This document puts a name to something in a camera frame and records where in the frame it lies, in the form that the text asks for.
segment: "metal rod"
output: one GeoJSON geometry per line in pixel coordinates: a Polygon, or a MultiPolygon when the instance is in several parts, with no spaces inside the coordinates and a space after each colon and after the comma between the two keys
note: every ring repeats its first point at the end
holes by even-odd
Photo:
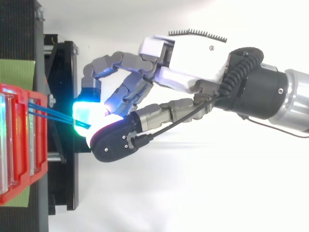
{"type": "Polygon", "coordinates": [[[61,158],[58,152],[48,152],[47,160],[49,162],[56,162],[56,161],[61,161],[61,158]]]}
{"type": "Polygon", "coordinates": [[[44,55],[50,55],[53,50],[53,45],[44,45],[44,55]]]}

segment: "blue wire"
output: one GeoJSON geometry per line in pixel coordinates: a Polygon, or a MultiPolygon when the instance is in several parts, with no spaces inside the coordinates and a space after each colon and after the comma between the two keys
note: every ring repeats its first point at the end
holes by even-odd
{"type": "MultiPolygon", "coordinates": [[[[71,123],[74,122],[74,119],[72,117],[65,115],[61,112],[58,112],[56,110],[48,109],[48,108],[42,107],[42,106],[37,105],[37,104],[30,103],[30,102],[28,104],[29,104],[30,108],[33,108],[35,110],[43,111],[43,112],[46,112],[48,114],[60,117],[62,119],[69,120],[71,123]]],[[[77,126],[81,126],[81,127],[87,128],[87,129],[90,127],[89,124],[86,124],[84,122],[81,122],[81,121],[78,121],[78,120],[75,120],[75,122],[76,122],[77,126]]]]}
{"type": "Polygon", "coordinates": [[[47,113],[53,114],[53,115],[58,116],[58,117],[64,117],[64,118],[67,118],[67,119],[69,119],[69,120],[73,119],[72,117],[70,117],[70,116],[68,116],[68,115],[65,115],[65,114],[63,114],[63,113],[61,113],[61,112],[58,112],[58,111],[52,110],[52,109],[48,109],[48,108],[45,108],[45,107],[40,106],[40,105],[37,105],[37,104],[33,104],[33,103],[30,103],[30,102],[29,102],[29,106],[30,106],[31,108],[36,109],[36,110],[45,111],[45,112],[47,112],[47,113]]]}
{"type": "Polygon", "coordinates": [[[63,122],[63,123],[67,123],[67,124],[73,125],[73,123],[71,123],[71,122],[69,122],[69,121],[62,120],[62,119],[57,118],[57,117],[50,117],[50,116],[41,115],[41,114],[34,113],[34,112],[30,112],[30,111],[29,111],[29,114],[35,115],[35,116],[39,116],[39,117],[44,117],[44,118],[47,118],[47,119],[50,119],[50,120],[54,120],[54,121],[63,122]]]}
{"type": "MultiPolygon", "coordinates": [[[[62,119],[57,118],[57,117],[50,117],[50,116],[46,116],[46,115],[41,115],[41,114],[34,113],[34,112],[31,112],[31,111],[29,111],[29,114],[35,115],[35,116],[39,116],[39,117],[44,117],[44,118],[47,118],[47,119],[49,119],[49,120],[54,120],[54,121],[63,122],[63,123],[70,124],[70,125],[74,125],[73,122],[69,122],[69,121],[66,121],[66,120],[62,120],[62,119]]],[[[77,125],[77,126],[80,126],[80,127],[83,127],[83,128],[86,128],[86,129],[89,129],[89,127],[88,127],[88,126],[85,126],[85,125],[79,125],[79,124],[76,124],[76,125],[77,125]]]]}

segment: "cable connector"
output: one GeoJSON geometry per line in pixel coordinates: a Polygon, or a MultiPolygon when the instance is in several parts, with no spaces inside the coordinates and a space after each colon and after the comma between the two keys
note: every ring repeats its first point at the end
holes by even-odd
{"type": "Polygon", "coordinates": [[[143,134],[141,136],[135,137],[133,140],[134,146],[140,148],[149,144],[149,142],[153,140],[153,137],[152,134],[143,134]]]}

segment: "red plastic container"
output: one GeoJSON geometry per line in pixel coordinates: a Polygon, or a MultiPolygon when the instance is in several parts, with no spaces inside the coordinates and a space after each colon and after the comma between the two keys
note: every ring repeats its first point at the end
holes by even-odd
{"type": "Polygon", "coordinates": [[[0,205],[47,172],[47,119],[30,115],[29,101],[47,107],[45,95],[0,83],[0,205]]]}

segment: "red crate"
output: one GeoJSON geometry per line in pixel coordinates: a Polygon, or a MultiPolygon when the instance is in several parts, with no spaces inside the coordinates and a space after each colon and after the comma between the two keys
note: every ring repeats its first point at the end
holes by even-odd
{"type": "MultiPolygon", "coordinates": [[[[16,86],[1,83],[0,95],[2,99],[5,99],[6,107],[6,175],[8,177],[7,191],[0,192],[0,205],[3,205],[47,172],[47,119],[35,116],[34,133],[36,136],[33,142],[35,145],[35,152],[33,153],[35,166],[33,175],[30,174],[28,114],[29,99],[33,99],[38,105],[47,107],[47,97],[41,93],[26,91],[16,86]]],[[[2,175],[0,180],[2,179],[2,181],[5,180],[3,178],[6,176],[4,173],[1,172],[0,167],[0,175],[2,175]]]]}

